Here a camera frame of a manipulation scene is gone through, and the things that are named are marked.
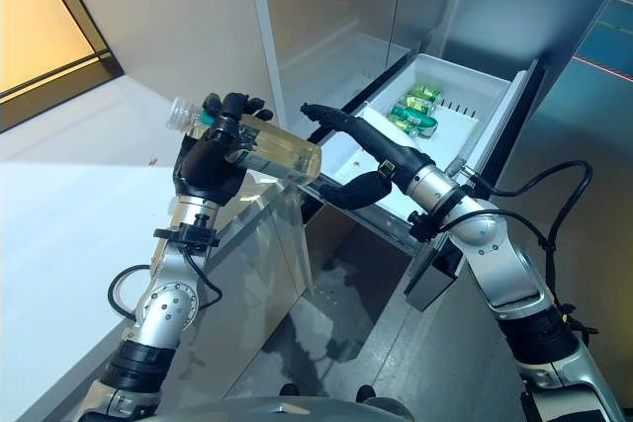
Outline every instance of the refrigerator drawer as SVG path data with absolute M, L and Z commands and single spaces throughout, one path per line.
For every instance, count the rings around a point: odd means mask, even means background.
M 357 111 L 366 109 L 382 115 L 415 83 L 441 91 L 432 115 L 438 127 L 431 138 L 417 137 L 418 148 L 444 170 L 455 160 L 481 171 L 495 149 L 509 117 L 525 87 L 529 74 L 519 71 L 506 81 L 426 54 L 419 55 L 394 76 Z M 378 162 L 347 134 L 337 132 L 322 146 L 321 178 L 346 184 L 356 176 L 378 168 Z M 463 177 L 458 181 L 465 183 Z M 349 214 L 379 232 L 395 245 L 414 255 L 419 243 L 408 235 L 407 217 L 419 206 L 398 188 L 375 205 Z

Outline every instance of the clear plastic bottle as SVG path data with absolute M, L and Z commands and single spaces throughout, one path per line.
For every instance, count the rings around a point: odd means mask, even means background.
M 202 105 L 182 98 L 174 100 L 167 127 L 200 138 L 213 124 Z M 277 178 L 306 185 L 320 172 L 320 147 L 281 130 L 254 116 L 244 114 L 239 138 L 225 159 Z

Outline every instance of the green package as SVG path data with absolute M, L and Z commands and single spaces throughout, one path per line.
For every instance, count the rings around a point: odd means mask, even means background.
M 393 114 L 389 114 L 387 116 L 387 119 L 391 122 L 394 123 L 394 126 L 396 126 L 397 128 L 399 128 L 400 130 L 403 130 L 405 133 L 408 133 L 409 135 L 415 137 L 418 135 L 418 130 L 417 127 L 414 126 L 411 123 L 408 123 L 407 121 L 403 121 L 402 119 L 400 119 L 398 116 L 395 116 Z
M 417 96 L 412 96 L 411 94 L 407 94 L 401 100 L 401 104 L 405 108 L 414 109 L 425 114 L 429 114 L 433 109 L 432 103 L 426 101 L 425 99 L 418 98 Z
M 394 106 L 391 116 L 395 116 L 398 120 L 411 124 L 417 129 L 417 133 L 423 137 L 431 137 L 437 129 L 437 120 L 435 118 L 413 109 Z
M 422 83 L 415 83 L 408 93 L 416 98 L 420 98 L 431 103 L 434 103 L 441 94 L 440 91 L 427 88 Z

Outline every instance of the black clamp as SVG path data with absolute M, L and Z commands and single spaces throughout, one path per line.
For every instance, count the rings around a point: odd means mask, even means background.
M 437 210 L 429 214 L 420 214 L 417 211 L 412 212 L 407 218 L 407 221 L 412 224 L 408 233 L 419 242 L 430 241 L 439 232 L 446 215 L 470 192 L 472 192 L 472 189 L 467 186 L 456 188 Z
M 218 247 L 220 242 L 216 239 L 216 231 L 207 228 L 208 220 L 209 217 L 206 214 L 196 214 L 196 220 L 193 224 L 181 222 L 178 229 L 154 229 L 154 237 L 191 246 L 200 251 L 209 246 Z

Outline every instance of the window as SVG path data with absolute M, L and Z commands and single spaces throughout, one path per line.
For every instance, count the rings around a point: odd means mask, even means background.
M 123 74 L 81 0 L 0 5 L 0 132 Z

